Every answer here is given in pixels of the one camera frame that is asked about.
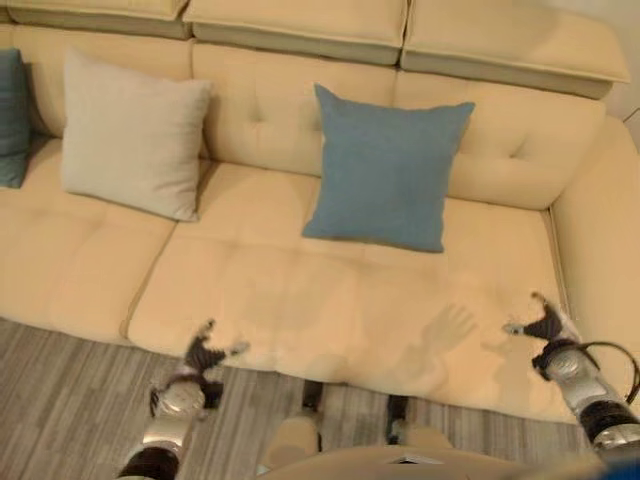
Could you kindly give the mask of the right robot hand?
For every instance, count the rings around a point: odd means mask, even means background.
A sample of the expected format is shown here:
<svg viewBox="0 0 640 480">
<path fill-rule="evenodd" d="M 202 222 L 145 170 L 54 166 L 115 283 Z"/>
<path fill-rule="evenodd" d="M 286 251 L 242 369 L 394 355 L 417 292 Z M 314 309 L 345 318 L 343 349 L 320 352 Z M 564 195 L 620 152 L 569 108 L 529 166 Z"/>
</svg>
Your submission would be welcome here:
<svg viewBox="0 0 640 480">
<path fill-rule="evenodd" d="M 510 322 L 502 326 L 505 333 L 547 342 L 560 340 L 582 342 L 582 337 L 573 320 L 560 307 L 537 291 L 531 293 L 531 298 L 542 307 L 542 316 L 529 323 L 522 323 L 512 317 Z"/>
</svg>

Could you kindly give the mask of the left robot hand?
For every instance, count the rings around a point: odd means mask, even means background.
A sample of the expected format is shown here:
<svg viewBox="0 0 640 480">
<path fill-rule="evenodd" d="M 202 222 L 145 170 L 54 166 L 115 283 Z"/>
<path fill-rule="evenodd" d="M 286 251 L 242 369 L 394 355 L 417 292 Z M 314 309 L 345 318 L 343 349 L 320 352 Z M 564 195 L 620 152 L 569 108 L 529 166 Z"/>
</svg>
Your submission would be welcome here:
<svg viewBox="0 0 640 480">
<path fill-rule="evenodd" d="M 245 340 L 226 347 L 213 347 L 211 339 L 215 326 L 215 319 L 206 320 L 192 338 L 183 359 L 183 367 L 189 374 L 203 375 L 207 370 L 245 353 L 250 348 L 250 343 Z"/>
</svg>

